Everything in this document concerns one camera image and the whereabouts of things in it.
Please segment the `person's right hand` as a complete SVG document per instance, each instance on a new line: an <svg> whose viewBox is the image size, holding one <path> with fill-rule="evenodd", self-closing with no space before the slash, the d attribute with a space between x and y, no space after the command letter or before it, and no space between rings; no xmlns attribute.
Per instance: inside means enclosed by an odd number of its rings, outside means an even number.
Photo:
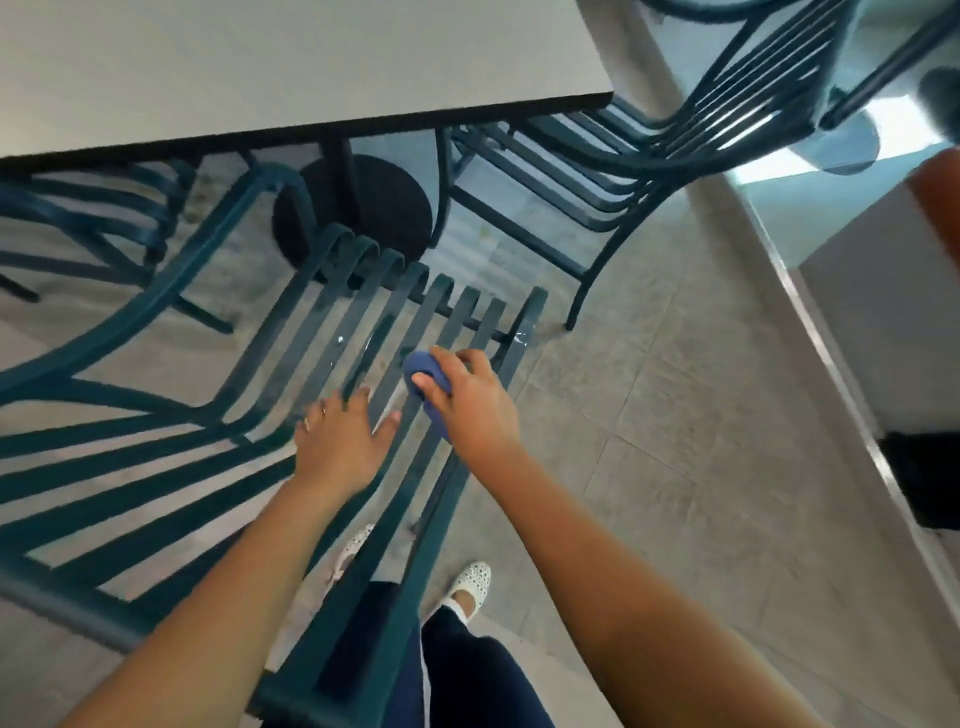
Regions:
<svg viewBox="0 0 960 728"><path fill-rule="evenodd" d="M487 486L524 454L514 402L493 367L491 375L472 375L459 350L433 346L429 353L448 377L452 393L428 401L440 412L456 455Z"/></svg>

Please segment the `person's left hand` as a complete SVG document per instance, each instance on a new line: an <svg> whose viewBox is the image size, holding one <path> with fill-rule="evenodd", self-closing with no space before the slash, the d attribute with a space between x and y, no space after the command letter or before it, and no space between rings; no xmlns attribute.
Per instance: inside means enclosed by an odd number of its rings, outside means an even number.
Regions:
<svg viewBox="0 0 960 728"><path fill-rule="evenodd" d="M344 426L329 426L329 396L341 392L334 390L309 406L303 418L309 418L312 443L295 448L289 481L293 492L318 503L342 505L369 487L391 449L378 450L374 444L377 426L369 419L370 393L362 386L350 395L350 422Z"/></svg>

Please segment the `blue cleaning cloth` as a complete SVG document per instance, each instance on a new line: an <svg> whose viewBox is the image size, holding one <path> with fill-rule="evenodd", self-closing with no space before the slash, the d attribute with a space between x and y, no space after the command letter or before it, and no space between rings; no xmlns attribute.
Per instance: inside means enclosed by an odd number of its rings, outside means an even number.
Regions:
<svg viewBox="0 0 960 728"><path fill-rule="evenodd" d="M403 360L402 374L409 395L421 406L431 425L438 429L441 438L450 442L449 431L441 412L426 398L422 388L414 382L414 376L422 374L436 383L444 394L450 395L452 392L451 383L443 372L440 363L427 350L413 350Z"/></svg>

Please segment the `person's left forearm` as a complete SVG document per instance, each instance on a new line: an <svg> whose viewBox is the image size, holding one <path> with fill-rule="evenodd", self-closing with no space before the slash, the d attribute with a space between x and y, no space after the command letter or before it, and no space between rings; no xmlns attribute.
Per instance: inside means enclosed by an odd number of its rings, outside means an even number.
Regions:
<svg viewBox="0 0 960 728"><path fill-rule="evenodd" d="M321 536L371 479L294 476L58 728L237 728Z"/></svg>

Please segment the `person's right forearm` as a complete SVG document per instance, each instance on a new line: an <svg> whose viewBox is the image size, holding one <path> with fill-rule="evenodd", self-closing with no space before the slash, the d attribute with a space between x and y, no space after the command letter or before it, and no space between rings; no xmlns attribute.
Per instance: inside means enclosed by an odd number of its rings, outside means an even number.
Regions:
<svg viewBox="0 0 960 728"><path fill-rule="evenodd" d="M607 531L517 441L456 443L624 728L831 728L744 639Z"/></svg>

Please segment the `green metal slatted chair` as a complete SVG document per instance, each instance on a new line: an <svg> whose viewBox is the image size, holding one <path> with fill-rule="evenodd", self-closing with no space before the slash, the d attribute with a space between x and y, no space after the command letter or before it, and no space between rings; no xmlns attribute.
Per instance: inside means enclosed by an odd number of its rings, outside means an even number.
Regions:
<svg viewBox="0 0 960 728"><path fill-rule="evenodd" d="M229 374L201 404L87 378L164 312L208 266L230 234L268 193L291 192L305 234L306 258L279 293ZM103 590L174 544L253 504L294 472L295 416L343 374L342 394L354 393L372 367L384 363L371 415L385 415L406 390L404 358L426 343L439 319L439 345L471 333L475 348L496 344L491 366L509 384L528 349L548 294L535 287L513 320L499 328L506 304L492 298L478 312L480 292L431 276L416 262L382 254L358 290L350 276L378 244L341 224L320 227L301 174L256 163L238 178L180 251L138 295L90 331L51 352L0 371L0 409L35 403L101 407L122 413L0 435L0 463L56 455L55 460L0 474L0 506L17 505L78 484L154 471L115 486L0 523L0 598L113 650L130 650L161 624L223 559L246 528L236 528L136 597ZM404 421L384 465L365 490L333 516L307 564L312 570L378 491L421 413L407 394ZM349 697L316 690L318 678L348 627L366 588L399 533L442 436L430 424L409 466L362 546L354 573L333 587L278 672L266 671L250 710L295 728L381 728L402 667L409 634L428 580L467 484L468 469L450 454L418 521L412 554L390 612Z"/></svg>
<svg viewBox="0 0 960 728"><path fill-rule="evenodd" d="M641 0L662 16L738 25L671 114L614 96L595 110L460 127L452 140L583 229L609 237L582 264L474 195L453 199L558 268L578 287L572 331L591 288L631 234L673 194L811 137L830 99L863 0Z"/></svg>
<svg viewBox="0 0 960 728"><path fill-rule="evenodd" d="M0 219L59 231L98 264L0 249L0 268L114 285L149 285L169 252L202 155L69 173L0 169Z"/></svg>
<svg viewBox="0 0 960 728"><path fill-rule="evenodd" d="M916 67L934 50L960 32L960 0L950 0L945 9L925 22L901 43L853 90L823 113L818 129L832 131L863 110L883 89L906 71Z"/></svg>

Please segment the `white perforated left shoe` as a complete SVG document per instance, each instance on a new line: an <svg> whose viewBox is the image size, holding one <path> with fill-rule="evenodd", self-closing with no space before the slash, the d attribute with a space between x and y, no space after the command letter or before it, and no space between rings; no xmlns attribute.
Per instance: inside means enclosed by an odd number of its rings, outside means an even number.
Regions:
<svg viewBox="0 0 960 728"><path fill-rule="evenodd" d="M327 580L327 589L334 587L344 576L350 564L354 561L366 541L375 529L373 523L369 523L356 532L345 544L340 554L337 556L330 577Z"/></svg>

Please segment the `white perforated shoe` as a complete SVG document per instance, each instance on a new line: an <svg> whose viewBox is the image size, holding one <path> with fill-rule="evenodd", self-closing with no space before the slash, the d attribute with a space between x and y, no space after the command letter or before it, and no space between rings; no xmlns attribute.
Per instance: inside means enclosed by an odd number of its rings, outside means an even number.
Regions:
<svg viewBox="0 0 960 728"><path fill-rule="evenodd" d="M462 625L469 625L486 602L492 574L492 568L484 561L469 564L453 580L438 607L451 611Z"/></svg>
<svg viewBox="0 0 960 728"><path fill-rule="evenodd" d="M334 587L344 576L350 564L354 561L366 541L375 529L373 523L369 523L356 532L345 544L340 554L337 556L330 577L327 580L327 589Z"/></svg>

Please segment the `black round table base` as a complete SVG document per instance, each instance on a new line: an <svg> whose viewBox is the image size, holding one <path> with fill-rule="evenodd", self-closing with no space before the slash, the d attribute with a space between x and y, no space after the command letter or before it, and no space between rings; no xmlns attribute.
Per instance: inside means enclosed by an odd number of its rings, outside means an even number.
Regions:
<svg viewBox="0 0 960 728"><path fill-rule="evenodd" d="M402 257L402 271L424 255L433 234L433 212L414 176L381 157L355 153L345 137L318 142L318 158L300 168L318 226L342 224L369 237L378 249L364 254L349 277L358 290L383 254Z"/></svg>

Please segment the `white perforated right shoe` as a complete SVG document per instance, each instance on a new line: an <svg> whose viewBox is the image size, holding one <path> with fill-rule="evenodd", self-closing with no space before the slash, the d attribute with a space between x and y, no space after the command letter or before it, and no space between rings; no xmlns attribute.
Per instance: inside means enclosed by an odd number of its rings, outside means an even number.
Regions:
<svg viewBox="0 0 960 728"><path fill-rule="evenodd" d="M484 561L469 564L453 580L438 607L451 611L462 625L469 625L486 602L492 574L492 568Z"/></svg>

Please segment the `dark blue trousers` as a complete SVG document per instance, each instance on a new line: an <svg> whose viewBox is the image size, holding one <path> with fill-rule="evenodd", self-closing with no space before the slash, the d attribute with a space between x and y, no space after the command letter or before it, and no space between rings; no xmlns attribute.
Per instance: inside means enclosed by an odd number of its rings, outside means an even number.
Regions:
<svg viewBox="0 0 960 728"><path fill-rule="evenodd" d="M333 699L354 690L399 589L372 581L319 675ZM555 728L509 650L475 636L450 606L421 626L413 620L381 728Z"/></svg>

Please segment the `round grey table base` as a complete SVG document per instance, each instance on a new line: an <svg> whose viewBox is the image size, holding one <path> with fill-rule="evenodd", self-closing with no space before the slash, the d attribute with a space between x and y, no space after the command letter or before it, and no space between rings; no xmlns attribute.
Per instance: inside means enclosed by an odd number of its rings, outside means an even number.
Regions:
<svg viewBox="0 0 960 728"><path fill-rule="evenodd" d="M818 129L789 150L815 169L834 176L855 176L879 158L882 141L867 111L860 110L834 129Z"/></svg>

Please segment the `black object by wall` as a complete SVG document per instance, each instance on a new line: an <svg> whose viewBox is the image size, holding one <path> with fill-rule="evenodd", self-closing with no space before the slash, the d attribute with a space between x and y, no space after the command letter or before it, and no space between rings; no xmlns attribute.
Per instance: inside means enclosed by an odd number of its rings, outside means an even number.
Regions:
<svg viewBox="0 0 960 728"><path fill-rule="evenodd" d="M918 524L960 531L960 431L892 432L879 448Z"/></svg>

